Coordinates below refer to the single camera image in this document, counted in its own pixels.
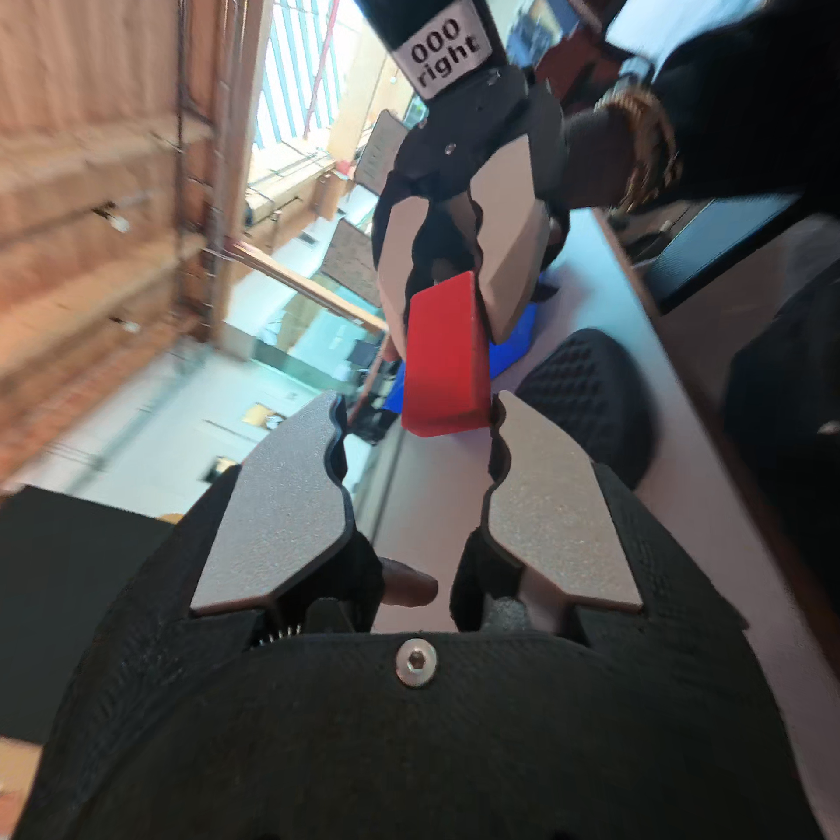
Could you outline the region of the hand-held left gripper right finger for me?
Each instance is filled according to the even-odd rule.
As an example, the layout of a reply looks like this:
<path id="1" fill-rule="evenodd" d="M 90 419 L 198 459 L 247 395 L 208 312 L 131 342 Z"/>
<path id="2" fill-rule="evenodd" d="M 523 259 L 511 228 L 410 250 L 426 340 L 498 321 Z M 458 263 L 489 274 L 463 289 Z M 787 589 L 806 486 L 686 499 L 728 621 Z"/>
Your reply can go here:
<path id="1" fill-rule="evenodd" d="M 528 615 L 639 614 L 643 599 L 590 457 L 515 394 L 493 397 L 480 528 Z"/>

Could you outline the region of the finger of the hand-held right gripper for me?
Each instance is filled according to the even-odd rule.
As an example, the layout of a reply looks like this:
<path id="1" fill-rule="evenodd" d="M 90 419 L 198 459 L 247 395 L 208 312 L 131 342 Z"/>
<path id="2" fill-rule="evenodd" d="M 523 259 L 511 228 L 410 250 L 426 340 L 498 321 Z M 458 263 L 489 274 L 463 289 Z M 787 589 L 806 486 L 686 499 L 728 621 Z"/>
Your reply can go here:
<path id="1" fill-rule="evenodd" d="M 396 203 L 382 196 L 377 204 L 377 286 L 395 346 L 407 346 L 406 286 L 414 268 L 414 241 L 428 208 L 428 199 L 421 196 L 408 196 Z"/>
<path id="2" fill-rule="evenodd" d="M 534 193 L 529 138 L 500 147 L 473 176 L 469 196 L 481 211 L 478 291 L 490 340 L 507 342 L 537 286 L 550 235 Z"/>

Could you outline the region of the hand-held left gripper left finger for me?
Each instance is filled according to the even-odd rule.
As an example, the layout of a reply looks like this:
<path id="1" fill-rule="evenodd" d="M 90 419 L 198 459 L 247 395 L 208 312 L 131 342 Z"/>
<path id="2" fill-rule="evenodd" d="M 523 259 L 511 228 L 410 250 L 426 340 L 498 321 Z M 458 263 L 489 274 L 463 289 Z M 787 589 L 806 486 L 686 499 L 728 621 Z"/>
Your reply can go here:
<path id="1" fill-rule="evenodd" d="M 354 530 L 346 408 L 326 391 L 243 461 L 191 602 L 195 616 L 270 609 L 341 551 Z"/>

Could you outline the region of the red plastic piece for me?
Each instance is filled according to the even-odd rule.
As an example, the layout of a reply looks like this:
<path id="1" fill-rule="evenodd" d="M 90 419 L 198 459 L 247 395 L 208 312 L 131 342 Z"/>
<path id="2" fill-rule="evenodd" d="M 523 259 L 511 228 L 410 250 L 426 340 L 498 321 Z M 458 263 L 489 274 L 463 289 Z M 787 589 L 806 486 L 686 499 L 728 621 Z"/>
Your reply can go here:
<path id="1" fill-rule="evenodd" d="M 489 343 L 473 272 L 412 298 L 402 402 L 407 432 L 431 438 L 489 426 Z"/>

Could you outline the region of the blue plastic bin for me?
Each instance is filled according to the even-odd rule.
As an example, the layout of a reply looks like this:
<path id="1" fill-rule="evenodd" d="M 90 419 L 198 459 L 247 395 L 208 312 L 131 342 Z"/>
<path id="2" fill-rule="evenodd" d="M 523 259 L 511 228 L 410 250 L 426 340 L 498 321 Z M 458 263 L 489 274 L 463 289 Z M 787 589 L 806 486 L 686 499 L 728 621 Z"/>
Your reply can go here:
<path id="1" fill-rule="evenodd" d="M 530 302 L 524 309 L 509 338 L 501 344 L 489 345 L 489 375 L 492 381 L 510 369 L 531 349 L 534 324 L 539 304 Z"/>

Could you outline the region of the person's right forearm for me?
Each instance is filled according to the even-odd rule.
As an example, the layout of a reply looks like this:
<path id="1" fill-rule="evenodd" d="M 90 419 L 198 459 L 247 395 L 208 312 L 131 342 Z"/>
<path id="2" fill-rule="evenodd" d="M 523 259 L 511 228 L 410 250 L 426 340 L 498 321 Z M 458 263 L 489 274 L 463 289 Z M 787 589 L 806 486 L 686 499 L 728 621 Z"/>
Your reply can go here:
<path id="1" fill-rule="evenodd" d="M 768 2 L 678 46 L 652 92 L 681 177 L 650 206 L 801 194 L 838 214 L 839 2 Z"/>

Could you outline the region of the person's right hand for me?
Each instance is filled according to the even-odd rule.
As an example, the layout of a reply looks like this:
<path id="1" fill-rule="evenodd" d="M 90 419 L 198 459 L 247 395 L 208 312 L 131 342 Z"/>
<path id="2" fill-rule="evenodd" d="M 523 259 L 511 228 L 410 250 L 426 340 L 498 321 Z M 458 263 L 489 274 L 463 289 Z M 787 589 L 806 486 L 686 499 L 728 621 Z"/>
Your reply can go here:
<path id="1" fill-rule="evenodd" d="M 635 165 L 625 113 L 612 107 L 578 112 L 566 123 L 566 138 L 561 205 L 568 210 L 619 206 Z"/>

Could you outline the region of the written whiteboard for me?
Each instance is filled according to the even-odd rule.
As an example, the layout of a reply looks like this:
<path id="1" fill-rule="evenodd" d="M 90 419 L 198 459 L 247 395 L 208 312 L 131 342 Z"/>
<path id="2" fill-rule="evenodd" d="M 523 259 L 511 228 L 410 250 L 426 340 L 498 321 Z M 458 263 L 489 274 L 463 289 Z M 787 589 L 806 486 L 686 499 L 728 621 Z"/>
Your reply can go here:
<path id="1" fill-rule="evenodd" d="M 333 231 L 318 272 L 374 309 L 382 307 L 371 237 L 344 216 Z"/>
<path id="2" fill-rule="evenodd" d="M 383 110 L 357 160 L 352 180 L 367 192 L 380 196 L 409 129 L 390 110 Z"/>

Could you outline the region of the black dimpled pad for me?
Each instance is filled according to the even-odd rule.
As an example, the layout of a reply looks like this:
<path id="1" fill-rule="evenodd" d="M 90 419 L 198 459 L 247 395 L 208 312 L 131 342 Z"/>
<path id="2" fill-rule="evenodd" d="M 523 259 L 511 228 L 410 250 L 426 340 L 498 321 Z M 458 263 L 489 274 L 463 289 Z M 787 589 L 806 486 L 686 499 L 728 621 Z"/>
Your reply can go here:
<path id="1" fill-rule="evenodd" d="M 516 396 L 635 490 L 654 459 L 658 417 L 631 354 L 598 329 L 580 329 L 530 371 Z"/>

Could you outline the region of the dark mesh chair seat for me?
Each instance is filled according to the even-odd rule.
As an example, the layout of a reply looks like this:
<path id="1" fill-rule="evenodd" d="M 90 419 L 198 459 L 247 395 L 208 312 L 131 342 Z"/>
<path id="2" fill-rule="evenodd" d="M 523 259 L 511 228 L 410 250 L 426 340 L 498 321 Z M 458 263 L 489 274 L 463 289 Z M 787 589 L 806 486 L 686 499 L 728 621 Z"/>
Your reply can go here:
<path id="1" fill-rule="evenodd" d="M 710 202 L 649 263 L 644 284 L 656 310 L 672 312 L 811 210 L 807 198 L 795 194 Z"/>

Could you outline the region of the wooden support post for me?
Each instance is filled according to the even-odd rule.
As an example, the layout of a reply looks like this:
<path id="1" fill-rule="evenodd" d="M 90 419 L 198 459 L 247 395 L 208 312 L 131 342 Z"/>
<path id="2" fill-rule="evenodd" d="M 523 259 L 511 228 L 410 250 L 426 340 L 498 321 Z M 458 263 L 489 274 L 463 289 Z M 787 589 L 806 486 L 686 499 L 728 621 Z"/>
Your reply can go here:
<path id="1" fill-rule="evenodd" d="M 387 333 L 387 325 L 382 318 L 378 318 L 374 314 L 342 299 L 335 292 L 320 286 L 298 272 L 286 268 L 272 257 L 241 239 L 226 237 L 222 254 L 228 260 L 237 262 L 278 281 L 306 299 L 318 303 L 319 306 L 329 310 L 332 314 L 362 327 L 371 335 Z"/>

